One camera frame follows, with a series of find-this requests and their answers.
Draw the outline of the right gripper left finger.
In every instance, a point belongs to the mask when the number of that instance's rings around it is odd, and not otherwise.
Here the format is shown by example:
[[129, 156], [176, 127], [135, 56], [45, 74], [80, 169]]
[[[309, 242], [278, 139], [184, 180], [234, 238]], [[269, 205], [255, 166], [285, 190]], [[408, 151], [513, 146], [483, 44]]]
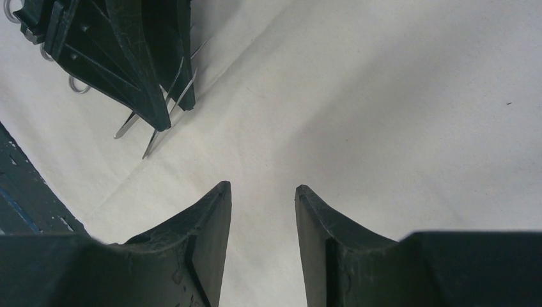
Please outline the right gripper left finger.
[[2, 306], [218, 306], [231, 184], [123, 244], [76, 233], [3, 235]]

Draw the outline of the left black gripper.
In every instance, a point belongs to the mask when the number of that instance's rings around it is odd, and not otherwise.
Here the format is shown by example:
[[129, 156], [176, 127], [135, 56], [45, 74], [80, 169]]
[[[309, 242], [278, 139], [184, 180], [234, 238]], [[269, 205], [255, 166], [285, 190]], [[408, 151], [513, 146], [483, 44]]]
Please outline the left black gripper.
[[68, 74], [127, 106], [154, 129], [171, 126], [143, 26], [142, 1], [29, 0], [20, 30]]

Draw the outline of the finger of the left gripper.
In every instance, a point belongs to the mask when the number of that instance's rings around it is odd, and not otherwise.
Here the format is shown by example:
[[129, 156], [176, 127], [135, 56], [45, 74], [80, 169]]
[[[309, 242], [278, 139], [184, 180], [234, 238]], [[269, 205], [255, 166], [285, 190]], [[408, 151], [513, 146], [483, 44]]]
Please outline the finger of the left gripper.
[[161, 87], [177, 100], [193, 77], [190, 1], [142, 2], [144, 37]]

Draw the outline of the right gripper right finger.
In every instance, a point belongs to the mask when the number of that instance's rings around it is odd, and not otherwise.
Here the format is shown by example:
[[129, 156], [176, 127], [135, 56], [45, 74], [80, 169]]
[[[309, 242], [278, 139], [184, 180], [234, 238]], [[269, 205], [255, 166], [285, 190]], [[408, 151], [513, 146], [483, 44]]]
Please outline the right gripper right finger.
[[414, 232], [395, 241], [295, 193], [309, 306], [540, 306], [540, 232]]

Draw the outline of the steel tweezers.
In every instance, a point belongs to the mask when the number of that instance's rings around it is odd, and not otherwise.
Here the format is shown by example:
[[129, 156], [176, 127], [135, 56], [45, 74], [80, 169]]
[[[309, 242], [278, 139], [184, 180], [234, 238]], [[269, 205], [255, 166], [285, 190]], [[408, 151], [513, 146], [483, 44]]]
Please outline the steel tweezers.
[[[166, 99], [165, 99], [166, 106], [168, 106], [168, 104], [169, 104], [169, 100], [172, 97], [172, 90], [174, 88], [174, 85], [176, 84], [177, 79], [179, 78], [179, 76], [181, 74], [183, 62], [184, 62], [184, 57], [182, 57], [182, 59], [180, 61], [180, 66], [178, 67], [178, 71], [177, 71], [177, 73], [176, 73], [176, 75], [175, 75], [169, 89], [167, 90], [167, 96], [166, 96]], [[125, 121], [125, 123], [120, 127], [120, 129], [114, 135], [114, 139], [119, 139], [122, 136], [124, 136], [125, 133], [135, 124], [135, 122], [138, 121], [138, 119], [140, 119], [140, 116], [132, 111], [131, 114], [129, 115], [129, 117], [127, 118], [127, 120]]]
[[[200, 52], [200, 50], [206, 45], [206, 43], [209, 41], [210, 39], [207, 38], [193, 53], [192, 55], [190, 56], [190, 60], [194, 59], [196, 57], [196, 55]], [[168, 111], [168, 115], [169, 115], [169, 119], [171, 120], [172, 119], [172, 115], [175, 111], [175, 109], [178, 108], [180, 102], [182, 101], [183, 97], [186, 96], [187, 92], [192, 88], [193, 84], [194, 84], [194, 81], [196, 79], [196, 76], [197, 76], [197, 70], [198, 68], [195, 69], [195, 71], [193, 72], [193, 75], [190, 79], [190, 81], [187, 83], [187, 85], [184, 87], [182, 93], [180, 94], [180, 96], [175, 100], [175, 99], [172, 99], [170, 97], [170, 94], [169, 92], [167, 93], [167, 97], [166, 97], [166, 110]], [[158, 130], [154, 130], [153, 131], [153, 134], [151, 135], [151, 138], [149, 140], [149, 143], [146, 147], [146, 150], [144, 151], [143, 153], [143, 156], [142, 156], [142, 160], [144, 160], [145, 158], [149, 157], [152, 153], [152, 150], [153, 150], [153, 147], [155, 146], [155, 143], [157, 142], [157, 138], [160, 134], [160, 131]]]

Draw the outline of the beige cloth wrap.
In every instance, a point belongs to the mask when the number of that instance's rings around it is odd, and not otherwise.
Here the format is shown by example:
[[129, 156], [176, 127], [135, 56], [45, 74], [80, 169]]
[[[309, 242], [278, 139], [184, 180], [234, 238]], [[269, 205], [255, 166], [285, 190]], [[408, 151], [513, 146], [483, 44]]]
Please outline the beige cloth wrap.
[[153, 129], [1, 17], [1, 122], [93, 237], [231, 183], [221, 306], [305, 306], [304, 184], [399, 240], [541, 229], [540, 1], [193, 1], [196, 106]]

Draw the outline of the short steel scissors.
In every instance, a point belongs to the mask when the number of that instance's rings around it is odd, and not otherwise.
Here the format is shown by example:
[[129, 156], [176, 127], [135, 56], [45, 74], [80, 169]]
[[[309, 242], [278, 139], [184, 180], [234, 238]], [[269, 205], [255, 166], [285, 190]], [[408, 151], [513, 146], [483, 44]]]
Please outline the short steel scissors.
[[46, 61], [54, 61], [53, 58], [45, 51], [44, 44], [40, 44], [40, 54]]

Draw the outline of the long steel forceps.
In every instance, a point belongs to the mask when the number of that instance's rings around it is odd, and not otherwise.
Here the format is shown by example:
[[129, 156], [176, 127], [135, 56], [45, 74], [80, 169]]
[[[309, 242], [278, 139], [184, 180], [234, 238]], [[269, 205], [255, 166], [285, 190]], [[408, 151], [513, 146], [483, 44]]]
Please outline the long steel forceps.
[[16, 18], [13, 14], [13, 11], [11, 9], [11, 0], [4, 0], [3, 1], [3, 11], [6, 18], [14, 24], [20, 24], [20, 20]]

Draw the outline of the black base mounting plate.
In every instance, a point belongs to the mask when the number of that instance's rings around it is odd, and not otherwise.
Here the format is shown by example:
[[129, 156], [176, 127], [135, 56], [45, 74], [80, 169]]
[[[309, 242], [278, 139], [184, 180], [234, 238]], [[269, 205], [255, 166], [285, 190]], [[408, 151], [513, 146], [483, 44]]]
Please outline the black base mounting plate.
[[88, 235], [1, 126], [1, 234], [45, 233]]

